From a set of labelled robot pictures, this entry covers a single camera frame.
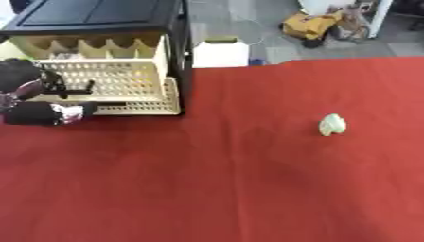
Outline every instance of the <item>wire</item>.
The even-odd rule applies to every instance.
[[[204,1],[189,1],[189,3],[191,3],[191,4],[208,4],[208,5],[212,5],[212,6],[215,6],[215,7],[219,8],[219,9],[224,9],[224,10],[228,11],[228,12],[229,12],[232,16],[235,16],[235,17],[237,17],[237,18],[239,18],[239,19],[246,20],[246,21],[250,21],[250,22],[252,22],[252,23],[254,23],[254,24],[258,25],[258,26],[259,26],[259,28],[261,28],[261,29],[263,29],[263,30],[267,29],[267,28],[265,27],[265,25],[263,25],[263,24],[262,24],[262,23],[260,23],[259,21],[257,21],[257,20],[253,20],[253,19],[249,19],[249,18],[246,18],[246,17],[243,17],[243,16],[241,16],[241,14],[238,14],[237,12],[232,11],[232,10],[231,10],[231,9],[229,9],[229,8],[226,8],[223,4],[209,3],[209,2],[204,2]],[[247,45],[252,46],[252,45],[261,44],[261,43],[263,43],[266,39],[270,38],[270,37],[271,37],[271,36],[273,36],[273,35],[274,35],[274,33],[269,33],[269,34],[265,35],[265,34],[264,34],[264,31],[261,31],[260,40],[259,40],[258,42],[255,42],[255,43],[247,43]]]

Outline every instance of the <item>small green object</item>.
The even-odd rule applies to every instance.
[[[237,36],[216,36],[206,39],[207,43],[237,43],[238,41]]]

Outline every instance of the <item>white wall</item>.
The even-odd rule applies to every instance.
[[[10,21],[15,14],[10,5],[9,0],[0,0],[0,28]]]

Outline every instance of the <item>red tablecloth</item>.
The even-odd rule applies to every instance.
[[[0,126],[0,241],[422,242],[423,66],[198,70],[185,117]]]

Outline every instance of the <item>perforated plastic tray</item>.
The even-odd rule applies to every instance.
[[[43,98],[45,101],[55,102],[63,106],[77,105],[79,102],[63,100],[55,95]],[[178,115],[181,113],[179,92],[174,78],[164,81],[164,97],[154,101],[132,102],[100,102],[96,115]]]

